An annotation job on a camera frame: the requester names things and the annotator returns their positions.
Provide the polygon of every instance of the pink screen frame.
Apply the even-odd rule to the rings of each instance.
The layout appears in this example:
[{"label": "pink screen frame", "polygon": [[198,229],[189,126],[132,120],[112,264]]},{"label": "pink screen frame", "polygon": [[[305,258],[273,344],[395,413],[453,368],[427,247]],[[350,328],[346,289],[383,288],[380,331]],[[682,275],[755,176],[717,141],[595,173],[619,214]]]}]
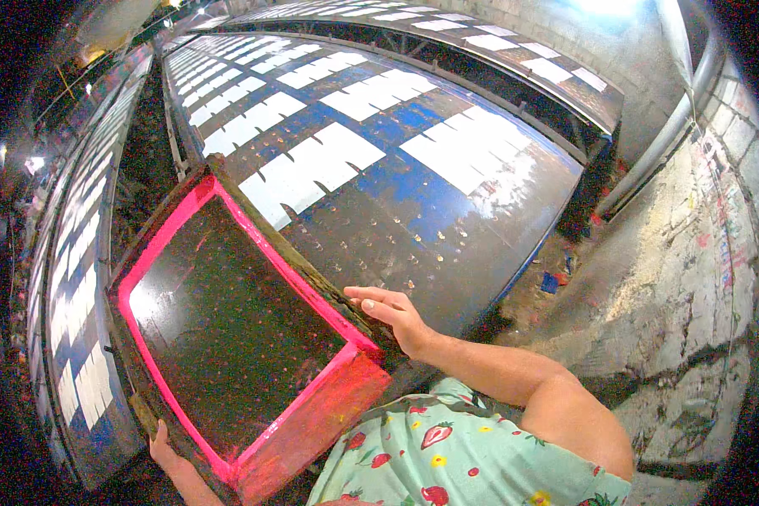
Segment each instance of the pink screen frame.
[{"label": "pink screen frame", "polygon": [[[129,296],[143,276],[152,266],[155,258],[168,245],[172,237],[182,227],[185,222],[191,218],[194,213],[200,210],[214,196],[222,197],[228,210],[232,213],[236,222],[248,234],[248,237],[256,243],[264,256],[269,260],[281,276],[290,284],[290,286],[303,298],[307,304],[321,315],[345,340],[346,344],[335,357],[327,364],[317,377],[304,389],[301,394],[276,418],[267,429],[262,432],[256,440],[250,444],[234,462],[229,463],[221,458],[217,452],[211,448],[211,445],[205,440],[199,430],[194,426],[191,419],[185,414],[180,403],[175,398],[172,390],[169,389],[166,381],[163,379],[157,364],[154,362],[149,348],[138,328],[137,320],[132,314],[132,308],[129,305]],[[382,351],[363,335],[354,325],[349,323],[336,309],[334,309],[326,300],[315,291],[303,278],[286,263],[284,258],[273,248],[273,246],[262,236],[253,222],[243,213],[242,209],[236,205],[231,195],[225,191],[216,177],[209,175],[203,178],[200,183],[194,187],[191,192],[180,202],[177,208],[169,215],[166,222],[154,234],[154,237],[144,249],[141,257],[137,259],[129,273],[121,280],[118,287],[118,303],[121,315],[126,319],[132,337],[135,340],[141,357],[149,369],[154,383],[160,389],[163,398],[169,407],[172,408],[180,420],[183,429],[188,432],[192,440],[197,444],[205,458],[208,459],[213,472],[224,482],[235,480],[235,469],[242,466],[269,438],[278,430],[283,421],[286,420],[295,410],[301,407],[309,399],[320,384],[322,384],[332,371],[344,367],[354,358],[358,352],[365,353],[374,361],[382,356]]]}]

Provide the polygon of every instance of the strawberry pattern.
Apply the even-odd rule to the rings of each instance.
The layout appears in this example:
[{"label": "strawberry pattern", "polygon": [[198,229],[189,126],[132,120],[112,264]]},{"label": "strawberry pattern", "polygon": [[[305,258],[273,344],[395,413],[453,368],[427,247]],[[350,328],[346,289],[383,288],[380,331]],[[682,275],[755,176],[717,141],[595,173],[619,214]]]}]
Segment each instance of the strawberry pattern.
[{"label": "strawberry pattern", "polygon": [[[307,504],[623,504],[630,484],[486,410],[446,378],[366,412],[329,455]],[[524,462],[523,469],[512,466]],[[550,470],[535,475],[534,470]]]}]

